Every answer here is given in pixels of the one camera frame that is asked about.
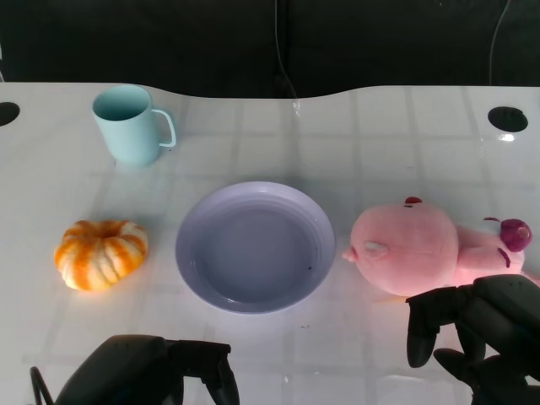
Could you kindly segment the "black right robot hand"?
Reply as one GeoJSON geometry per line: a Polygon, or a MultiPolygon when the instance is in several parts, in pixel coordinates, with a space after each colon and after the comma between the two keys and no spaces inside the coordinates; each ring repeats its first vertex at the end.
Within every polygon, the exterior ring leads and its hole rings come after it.
{"type": "Polygon", "coordinates": [[[407,357],[430,358],[472,389],[474,404],[537,404],[539,287],[521,275],[478,278],[408,298],[407,357]]]}

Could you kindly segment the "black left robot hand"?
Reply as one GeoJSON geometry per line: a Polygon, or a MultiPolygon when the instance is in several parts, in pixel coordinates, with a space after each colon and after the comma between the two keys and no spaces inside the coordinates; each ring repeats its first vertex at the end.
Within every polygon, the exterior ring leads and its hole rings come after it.
{"type": "Polygon", "coordinates": [[[238,404],[228,344],[116,335],[73,373],[57,404],[182,404],[184,379],[199,379],[216,404],[238,404]]]}

